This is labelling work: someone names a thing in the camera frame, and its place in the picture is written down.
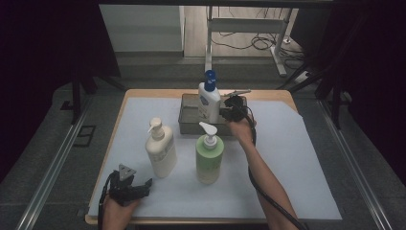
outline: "wall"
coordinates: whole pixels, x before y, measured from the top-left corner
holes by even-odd
[[[183,6],[100,5],[115,52],[183,51]]]

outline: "white paper sheet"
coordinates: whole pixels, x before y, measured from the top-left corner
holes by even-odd
[[[180,134],[180,104],[180,99],[168,98],[127,100],[89,216],[98,213],[107,176],[123,163],[137,171],[134,186],[153,178],[150,195],[134,217],[264,219],[244,152],[233,137],[222,137],[225,150],[218,180],[212,185],[197,180],[195,142],[199,136]],[[258,122],[257,148],[286,189],[299,219],[341,219],[302,117],[282,102],[249,101],[248,105]],[[166,178],[154,175],[145,150],[153,117],[160,117],[174,132],[178,162]]]

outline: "white pump dispenser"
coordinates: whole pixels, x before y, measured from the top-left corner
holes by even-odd
[[[197,178],[204,184],[214,183],[220,174],[224,143],[215,134],[215,126],[200,122],[206,131],[196,142],[196,170]]]
[[[162,126],[160,118],[152,118],[149,122],[151,133],[146,142],[146,150],[152,169],[158,177],[170,174],[177,162],[173,132],[169,126]]]

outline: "table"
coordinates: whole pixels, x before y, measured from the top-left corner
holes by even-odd
[[[220,94],[222,95],[229,92],[232,92],[232,90],[220,90]],[[130,162],[138,161],[133,165],[127,166],[130,168],[135,166],[135,170],[139,170],[139,173],[135,175],[135,180],[139,179],[139,183],[142,183],[142,181],[152,175],[152,173],[150,173],[150,165],[147,162],[147,155],[139,153],[144,148],[143,142],[145,140],[137,140],[142,138],[142,136],[147,137],[147,135],[139,134],[139,138],[134,138],[136,134],[142,133],[142,128],[140,129],[140,126],[145,126],[147,129],[147,121],[150,114],[146,112],[148,115],[145,115],[145,117],[143,115],[144,112],[139,111],[145,111],[145,108],[149,107],[150,110],[153,110],[154,108],[150,106],[151,102],[154,102],[154,107],[157,111],[160,113],[166,113],[162,114],[162,117],[164,118],[163,122],[165,123],[167,121],[167,124],[171,124],[171,127],[173,128],[178,163],[169,177],[164,179],[157,179],[155,177],[155,184],[152,185],[153,187],[156,187],[155,190],[151,190],[148,199],[143,200],[145,206],[136,210],[131,223],[179,224],[265,222],[255,191],[249,184],[247,171],[245,170],[247,169],[247,165],[244,165],[244,163],[246,164],[244,154],[232,154],[233,152],[239,153],[238,151],[242,151],[242,149],[238,148],[239,145],[237,140],[233,139],[233,137],[222,137],[228,148],[228,152],[226,152],[226,150],[224,152],[223,163],[221,166],[222,172],[220,173],[220,178],[213,186],[204,186],[197,182],[194,176],[190,176],[193,175],[193,173],[191,173],[193,171],[193,145],[198,136],[180,135],[179,130],[176,127],[176,116],[179,112],[180,98],[184,93],[196,94],[197,90],[134,89],[127,91],[110,139],[107,154],[105,155],[101,166],[97,185],[95,186],[90,201],[89,214],[85,218],[87,223],[97,223],[97,206],[101,187],[104,184],[105,178],[112,172],[112,170],[117,170],[115,169],[116,165],[118,167],[117,162],[125,161],[128,164],[132,164]],[[302,126],[292,125],[289,127],[285,126],[286,123],[279,122],[279,117],[281,116],[290,117],[291,119],[286,119],[292,124],[295,124],[297,121],[302,121],[302,117],[297,114],[297,109],[290,93],[285,90],[254,90],[252,93],[245,96],[248,101],[248,106],[251,106],[254,109],[255,114],[257,111],[256,117],[259,122],[262,121],[262,123],[264,123],[263,116],[269,116],[269,114],[259,112],[260,107],[271,109],[269,105],[272,105],[274,106],[274,109],[287,110],[287,114],[290,114],[288,116],[286,116],[286,113],[278,115],[278,111],[271,110],[270,115],[274,116],[275,121],[278,120],[272,125],[272,128],[274,128],[276,132],[274,132],[273,135],[277,134],[277,136],[269,136],[269,133],[266,132],[269,130],[268,126],[258,126],[257,131],[259,139],[257,147],[261,152],[269,152],[269,147],[267,145],[268,143],[272,143],[272,140],[278,139],[274,141],[277,143],[281,143],[280,140],[287,140],[289,142],[293,141],[296,143],[295,145],[280,145],[279,147],[272,144],[274,148],[272,151],[273,154],[263,154],[262,157],[268,165],[273,161],[273,165],[270,167],[274,170],[274,173],[280,179],[291,197],[292,205],[299,218],[306,220],[341,219],[308,136],[298,136],[294,134],[304,132],[305,135],[307,135],[304,124]],[[168,112],[177,112],[177,114],[166,116]],[[296,163],[291,163],[292,157],[296,157]],[[289,166],[291,166],[289,171],[286,170],[287,164],[290,164]],[[213,210],[210,212],[206,212],[206,210],[196,210],[196,205],[198,206],[199,204],[204,204]],[[219,208],[219,211],[213,214],[214,210],[217,210],[217,208]]]

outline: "gray floor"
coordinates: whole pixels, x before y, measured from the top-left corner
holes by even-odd
[[[284,82],[278,77],[272,61],[258,59],[216,58],[214,69],[219,76],[219,88],[274,89]],[[202,81],[202,58],[150,58],[140,61],[119,57],[123,77],[117,79],[130,88],[196,88]],[[90,102],[83,126],[96,126],[95,135],[87,148],[72,147],[38,212],[34,229],[96,229],[83,220],[91,198],[100,166],[106,152],[124,92],[95,78],[99,87],[95,95],[82,95]],[[294,94],[294,100],[310,139],[318,154],[327,183],[337,202],[342,221],[308,221],[309,229],[379,229],[370,206],[360,192],[337,141],[327,124],[326,115],[315,100],[316,84]],[[35,137],[0,186],[0,226],[14,229],[38,185],[71,128],[71,111],[60,110],[64,101],[71,100],[71,87],[65,85],[54,95],[54,103]],[[393,229],[406,225],[406,190],[389,165],[365,134],[352,120],[345,106],[341,108],[342,132],[363,174],[382,205]],[[76,138],[75,143],[86,140]],[[256,225],[186,225],[139,226],[140,229],[266,229]]]

